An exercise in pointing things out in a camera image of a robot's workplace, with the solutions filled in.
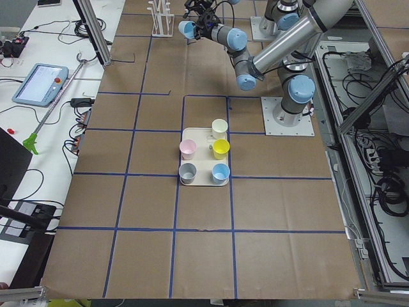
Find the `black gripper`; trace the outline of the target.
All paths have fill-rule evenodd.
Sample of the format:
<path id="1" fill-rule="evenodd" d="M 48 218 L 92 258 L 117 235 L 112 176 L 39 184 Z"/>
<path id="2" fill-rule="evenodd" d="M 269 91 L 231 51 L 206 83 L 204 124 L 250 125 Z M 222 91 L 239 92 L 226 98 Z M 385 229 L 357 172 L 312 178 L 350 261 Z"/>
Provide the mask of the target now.
<path id="1" fill-rule="evenodd" d="M 193 23 L 193 36 L 196 40 L 202 37 L 212 39 L 212 31 L 219 25 L 219 18 L 213 10 L 206 10 Z"/>
<path id="2" fill-rule="evenodd" d="M 214 0 L 189 0 L 183 18 L 187 18 L 190 11 L 205 11 L 212 6 L 213 2 Z"/>

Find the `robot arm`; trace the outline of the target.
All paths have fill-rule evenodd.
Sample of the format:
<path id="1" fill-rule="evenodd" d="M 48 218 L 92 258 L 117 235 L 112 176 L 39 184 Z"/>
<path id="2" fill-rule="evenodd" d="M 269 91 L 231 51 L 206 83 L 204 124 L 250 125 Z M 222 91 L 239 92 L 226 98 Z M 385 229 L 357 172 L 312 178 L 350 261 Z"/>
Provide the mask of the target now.
<path id="1" fill-rule="evenodd" d="M 183 18 L 190 13 L 197 15 L 197 19 L 188 28 L 180 28 L 187 38 L 199 39 L 210 35 L 211 30 L 222 24 L 217 16 L 217 8 L 224 1 L 186 1 Z M 268 1 L 264 16 L 257 22 L 259 31 L 266 36 L 274 36 L 278 31 L 288 30 L 300 18 L 298 1 Z"/>
<path id="2" fill-rule="evenodd" d="M 268 1 L 259 30 L 272 41 L 259 54 L 247 50 L 247 35 L 223 24 L 217 16 L 216 1 L 185 1 L 184 17 L 194 12 L 197 20 L 180 32 L 188 39 L 207 38 L 223 45 L 243 91 L 253 90 L 257 81 L 281 67 L 302 70 L 315 50 L 313 38 L 331 29 L 350 9 L 351 1 Z"/>

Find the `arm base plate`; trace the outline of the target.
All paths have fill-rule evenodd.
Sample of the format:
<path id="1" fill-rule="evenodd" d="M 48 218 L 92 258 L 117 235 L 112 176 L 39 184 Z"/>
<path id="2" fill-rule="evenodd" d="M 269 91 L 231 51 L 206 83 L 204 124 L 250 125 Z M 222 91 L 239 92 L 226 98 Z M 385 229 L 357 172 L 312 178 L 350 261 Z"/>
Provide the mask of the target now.
<path id="1" fill-rule="evenodd" d="M 252 39 L 256 42 L 271 42 L 275 33 L 275 22 L 265 17 L 250 18 Z"/>
<path id="2" fill-rule="evenodd" d="M 267 136 L 313 137 L 314 129 L 307 106 L 300 114 L 289 114 L 281 106 L 282 97 L 261 97 Z"/>

